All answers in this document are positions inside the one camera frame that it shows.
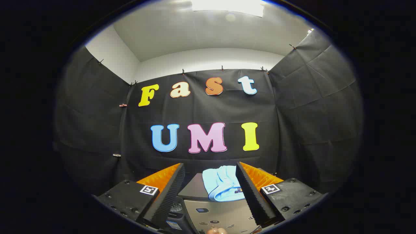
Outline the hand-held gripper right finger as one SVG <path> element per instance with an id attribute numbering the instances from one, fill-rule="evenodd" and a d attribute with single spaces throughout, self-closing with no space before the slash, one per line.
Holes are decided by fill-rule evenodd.
<path id="1" fill-rule="evenodd" d="M 289 222 L 327 197 L 296 178 L 283 180 L 242 162 L 236 164 L 235 175 L 256 224 L 262 228 Z"/>

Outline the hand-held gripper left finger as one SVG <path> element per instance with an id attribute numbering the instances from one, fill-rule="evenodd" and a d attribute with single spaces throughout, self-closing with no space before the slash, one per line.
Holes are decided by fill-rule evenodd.
<path id="1" fill-rule="evenodd" d="M 145 227 L 164 228 L 185 173 L 184 164 L 176 163 L 139 181 L 119 182 L 95 196 L 95 200 L 131 222 Z"/>

